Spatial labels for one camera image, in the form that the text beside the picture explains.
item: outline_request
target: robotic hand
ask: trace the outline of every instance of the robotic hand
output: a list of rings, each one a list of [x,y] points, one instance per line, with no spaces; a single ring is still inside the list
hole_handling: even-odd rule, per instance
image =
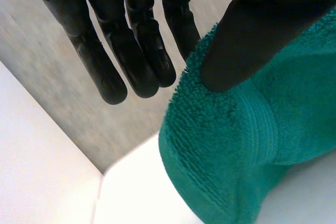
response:
[[[89,18],[86,0],[43,0],[65,29],[103,99],[118,104],[127,96],[120,75],[104,51]],[[154,0],[89,0],[100,27],[135,93],[143,98],[176,78],[154,19]],[[162,0],[167,23],[186,59],[200,36],[190,0]],[[336,0],[233,0],[218,24],[205,56],[201,81],[226,91],[254,75],[286,44],[326,14]]]

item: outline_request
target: green towel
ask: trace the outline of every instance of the green towel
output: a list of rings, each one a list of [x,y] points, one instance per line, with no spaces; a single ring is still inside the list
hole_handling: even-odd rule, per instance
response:
[[[294,164],[336,147],[336,10],[224,93],[199,78],[215,29],[187,61],[160,153],[176,190],[206,224],[252,224]]]

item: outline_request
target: teal towel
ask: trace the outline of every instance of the teal towel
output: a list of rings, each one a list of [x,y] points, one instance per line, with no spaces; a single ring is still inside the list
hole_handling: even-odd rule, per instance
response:
[[[336,10],[224,93],[199,79],[215,29],[187,61],[160,153],[176,190],[206,224],[252,224],[289,168],[336,147]]]

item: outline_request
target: white wall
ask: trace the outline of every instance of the white wall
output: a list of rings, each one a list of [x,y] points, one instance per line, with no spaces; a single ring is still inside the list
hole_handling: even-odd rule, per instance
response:
[[[100,172],[0,62],[0,224],[89,224]]]

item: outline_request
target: fingertip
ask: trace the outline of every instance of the fingertip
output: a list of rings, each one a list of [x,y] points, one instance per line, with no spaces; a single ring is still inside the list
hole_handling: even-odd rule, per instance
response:
[[[103,100],[109,105],[122,103],[128,94],[125,83],[121,80],[111,80],[104,78],[101,82],[99,93]]]

